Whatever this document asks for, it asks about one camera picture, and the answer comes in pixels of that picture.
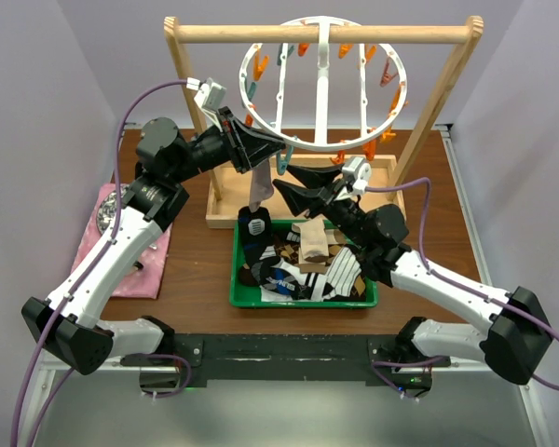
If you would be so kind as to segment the white round clip hanger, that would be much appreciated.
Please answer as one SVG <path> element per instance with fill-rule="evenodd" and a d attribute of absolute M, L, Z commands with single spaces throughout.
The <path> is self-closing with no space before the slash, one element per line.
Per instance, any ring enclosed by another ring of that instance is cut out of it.
<path fill-rule="evenodd" d="M 330 16 L 308 16 L 300 19 L 289 20 L 281 24 L 284 29 L 291 28 L 289 36 L 294 36 L 297 31 L 318 31 L 320 36 L 316 38 L 317 44 L 317 80 L 315 87 L 315 120 L 314 138 L 312 141 L 303 141 L 291 136 L 282 129 L 284 116 L 284 103 L 286 99 L 286 84 L 288 73 L 288 59 L 296 52 L 300 57 L 307 53 L 309 43 L 296 39 L 290 42 L 286 37 L 280 37 L 277 65 L 279 66 L 279 85 L 275 97 L 276 111 L 275 119 L 268 121 L 261 117 L 253 102 L 256 88 L 266 71 L 269 57 L 262 54 L 264 43 L 262 41 L 253 43 L 245 53 L 239 68 L 239 94 L 241 103 L 247 110 L 246 124 L 248 126 L 257 124 L 264 130 L 280 136 L 289 149 L 296 147 L 313 152 L 334 153 L 331 158 L 334 164 L 343 163 L 346 160 L 347 149 L 360 147 L 364 157 L 372 162 L 376 155 L 376 146 L 380 142 L 389 142 L 395 137 L 392 125 L 407 104 L 408 78 L 404 64 L 394 47 L 389 44 L 371 41 L 341 43 L 338 50 L 338 58 L 343 59 L 354 49 L 358 50 L 356 62 L 357 80 L 354 86 L 358 89 L 358 112 L 360 118 L 359 136 L 352 140 L 340 142 L 328 141 L 328 117 L 329 117 L 329 94 L 330 94 L 330 32 L 331 31 L 358 31 L 361 26 L 354 21 L 338 19 Z M 386 55 L 386 63 L 380 81 L 384 87 L 392 80 L 398 84 L 386 119 L 377 127 L 368 124 L 367 108 L 369 100 L 367 97 L 367 66 L 372 61 L 378 50 Z"/>

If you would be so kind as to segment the green plastic bin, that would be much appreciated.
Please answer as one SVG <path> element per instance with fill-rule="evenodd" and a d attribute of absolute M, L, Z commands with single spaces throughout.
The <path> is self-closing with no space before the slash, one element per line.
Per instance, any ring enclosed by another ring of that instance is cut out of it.
<path fill-rule="evenodd" d="M 361 301 L 313 302 L 301 301 L 263 301 L 258 287 L 243 285 L 239 282 L 239 269 L 245 263 L 245 255 L 239 239 L 239 225 L 234 225 L 232 267 L 229 285 L 229 303 L 238 308 L 304 308 L 304 309 L 364 309 L 375 307 L 379 302 L 377 284 L 366 279 Z"/>

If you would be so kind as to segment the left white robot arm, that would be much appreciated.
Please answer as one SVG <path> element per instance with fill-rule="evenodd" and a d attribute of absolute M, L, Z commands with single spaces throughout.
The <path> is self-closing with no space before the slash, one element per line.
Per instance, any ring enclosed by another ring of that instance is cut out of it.
<path fill-rule="evenodd" d="M 143 354 L 154 365 L 174 354 L 174 330 L 144 317 L 108 322 L 102 311 L 134 263 L 173 223 L 189 198 L 183 183 L 226 162 L 245 173 L 285 146 L 282 138 L 247 127 L 224 107 L 216 122 L 186 141 L 158 117 L 143 126 L 136 178 L 114 222 L 77 269 L 47 298 L 31 297 L 21 313 L 38 345 L 82 375 L 112 357 Z"/>

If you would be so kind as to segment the grey sock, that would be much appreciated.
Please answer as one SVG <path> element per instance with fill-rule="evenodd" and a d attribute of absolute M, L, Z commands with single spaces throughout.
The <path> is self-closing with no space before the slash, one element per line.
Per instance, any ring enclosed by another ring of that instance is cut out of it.
<path fill-rule="evenodd" d="M 257 211 L 261 204 L 271 198 L 273 194 L 274 187 L 271 178 L 270 162 L 266 160 L 252 170 L 249 210 L 251 212 Z"/>

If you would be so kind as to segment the wooden hanger rack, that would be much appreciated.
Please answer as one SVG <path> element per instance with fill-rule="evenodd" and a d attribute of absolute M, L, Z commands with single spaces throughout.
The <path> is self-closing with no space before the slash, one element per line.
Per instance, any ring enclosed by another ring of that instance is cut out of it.
<path fill-rule="evenodd" d="M 184 88 L 185 101 L 195 129 L 207 126 L 216 130 L 240 132 L 245 137 L 261 137 L 280 143 L 281 150 L 264 163 L 274 194 L 262 201 L 273 220 L 304 220 L 321 215 L 324 208 L 344 200 L 363 210 L 384 205 L 401 207 L 403 181 L 414 163 L 430 130 L 443 109 L 473 50 L 483 35 L 484 22 L 471 16 L 462 26 L 362 26 L 328 16 L 291 20 L 281 25 L 182 25 L 176 18 L 164 20 L 164 34 L 179 75 L 190 77 L 189 44 L 247 44 L 238 71 L 239 95 L 244 114 L 229 119 L 221 106 L 224 90 L 213 80 Z M 372 147 L 383 142 L 406 104 L 409 80 L 396 45 L 449 44 L 452 51 L 440 77 L 399 156 L 375 156 Z M 263 47 L 278 44 L 279 77 L 288 73 L 291 47 L 313 44 L 317 48 L 315 127 L 312 140 L 288 132 L 283 123 L 286 91 L 275 96 L 273 120 L 262 117 L 250 94 L 251 86 L 266 69 Z M 354 84 L 359 91 L 359 134 L 331 142 L 328 130 L 329 89 L 335 82 L 330 73 L 332 45 L 343 52 L 356 51 L 357 72 Z M 370 50 L 379 47 L 395 66 L 396 101 L 387 117 L 376 126 L 366 120 L 368 97 L 366 68 Z"/>

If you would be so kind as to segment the beige tan sock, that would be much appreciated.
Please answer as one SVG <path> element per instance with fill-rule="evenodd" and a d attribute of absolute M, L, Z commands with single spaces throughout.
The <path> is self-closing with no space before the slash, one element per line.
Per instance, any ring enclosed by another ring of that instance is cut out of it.
<path fill-rule="evenodd" d="M 295 222 L 292 230 L 300 237 L 296 265 L 302 273 L 324 274 L 347 243 L 340 231 L 327 228 L 325 221 L 319 218 Z"/>

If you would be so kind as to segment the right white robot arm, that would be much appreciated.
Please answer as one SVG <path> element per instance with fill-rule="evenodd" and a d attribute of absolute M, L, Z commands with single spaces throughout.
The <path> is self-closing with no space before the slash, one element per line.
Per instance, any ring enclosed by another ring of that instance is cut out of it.
<path fill-rule="evenodd" d="M 549 321 L 531 290 L 487 286 L 429 261 L 405 243 L 409 234 L 394 204 L 364 210 L 367 175 L 346 168 L 290 166 L 297 183 L 274 180 L 290 212 L 323 216 L 356 247 L 363 274 L 391 288 L 409 291 L 463 318 L 461 324 L 413 318 L 397 342 L 399 360 L 409 366 L 425 358 L 457 357 L 485 363 L 510 383 L 525 385 L 552 343 Z"/>

